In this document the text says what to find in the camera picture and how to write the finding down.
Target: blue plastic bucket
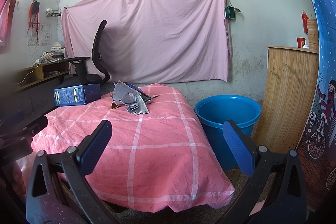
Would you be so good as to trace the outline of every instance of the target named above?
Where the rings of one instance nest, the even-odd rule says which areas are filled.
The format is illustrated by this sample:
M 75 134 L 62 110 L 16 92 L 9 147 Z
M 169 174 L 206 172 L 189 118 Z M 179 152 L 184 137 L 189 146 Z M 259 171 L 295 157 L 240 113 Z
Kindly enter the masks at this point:
M 260 117 L 260 105 L 244 96 L 217 95 L 199 101 L 195 112 L 222 169 L 235 168 L 237 162 L 223 137 L 223 123 L 233 120 L 245 135 L 250 136 Z

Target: human hand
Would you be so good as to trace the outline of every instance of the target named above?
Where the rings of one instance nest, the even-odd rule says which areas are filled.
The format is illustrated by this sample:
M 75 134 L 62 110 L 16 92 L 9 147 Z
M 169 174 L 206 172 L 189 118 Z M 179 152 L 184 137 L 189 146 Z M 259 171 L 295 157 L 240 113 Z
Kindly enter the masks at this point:
M 13 175 L 13 183 L 12 188 L 13 191 L 18 195 L 22 196 L 26 194 L 26 186 L 23 181 L 23 176 L 19 165 L 15 162 L 12 170 Z M 4 180 L 0 178 L 0 187 L 6 188 L 6 183 Z

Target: blue box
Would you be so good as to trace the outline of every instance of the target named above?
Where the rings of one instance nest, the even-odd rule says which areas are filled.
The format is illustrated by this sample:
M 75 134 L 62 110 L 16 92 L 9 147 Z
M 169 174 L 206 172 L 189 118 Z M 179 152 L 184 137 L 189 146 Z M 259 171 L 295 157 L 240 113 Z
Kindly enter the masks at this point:
M 101 98 L 100 85 L 77 85 L 54 90 L 56 106 L 86 105 Z

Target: pink sheet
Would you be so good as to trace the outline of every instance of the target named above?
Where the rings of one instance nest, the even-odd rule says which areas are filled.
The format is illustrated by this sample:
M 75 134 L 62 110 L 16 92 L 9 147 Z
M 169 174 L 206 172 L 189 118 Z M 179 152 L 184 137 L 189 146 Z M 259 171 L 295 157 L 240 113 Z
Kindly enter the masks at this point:
M 112 123 L 112 138 L 86 176 L 101 199 L 143 212 L 227 205 L 235 189 L 183 94 L 160 84 L 142 89 L 160 95 L 146 115 L 133 116 L 125 107 L 111 110 L 109 95 L 50 112 L 48 127 L 33 139 L 34 151 L 64 152 L 106 119 Z
M 228 76 L 226 0 L 83 0 L 63 9 L 70 57 L 91 56 L 100 42 L 110 81 L 175 83 Z M 97 73 L 92 60 L 88 72 Z

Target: green bag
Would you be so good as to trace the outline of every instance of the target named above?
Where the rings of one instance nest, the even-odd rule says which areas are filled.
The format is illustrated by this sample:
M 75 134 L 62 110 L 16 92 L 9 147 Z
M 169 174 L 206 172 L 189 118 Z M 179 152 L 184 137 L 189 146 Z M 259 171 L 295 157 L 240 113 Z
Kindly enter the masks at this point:
M 226 13 L 226 17 L 228 19 L 235 19 L 236 18 L 236 12 L 241 13 L 240 10 L 236 7 L 232 7 L 232 6 L 228 6 L 225 8 L 225 13 Z

